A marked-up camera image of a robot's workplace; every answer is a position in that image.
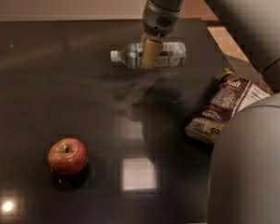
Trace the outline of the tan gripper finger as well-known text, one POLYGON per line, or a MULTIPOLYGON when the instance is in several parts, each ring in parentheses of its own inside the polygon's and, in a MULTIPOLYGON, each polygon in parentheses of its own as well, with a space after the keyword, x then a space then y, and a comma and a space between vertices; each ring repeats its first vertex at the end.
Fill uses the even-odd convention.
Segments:
POLYGON ((141 44, 143 51, 141 68, 151 70, 161 54, 163 43, 159 37, 143 33, 141 44))

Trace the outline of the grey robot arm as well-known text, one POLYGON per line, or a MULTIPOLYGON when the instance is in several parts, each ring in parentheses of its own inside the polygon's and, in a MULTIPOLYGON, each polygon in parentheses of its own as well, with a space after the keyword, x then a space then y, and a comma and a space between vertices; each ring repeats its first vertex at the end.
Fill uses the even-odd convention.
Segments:
MULTIPOLYGON (((280 0, 204 0, 274 94, 249 105, 223 128, 209 174, 207 224, 280 224, 280 0)), ((171 27, 184 0, 147 0, 148 35, 171 27)))

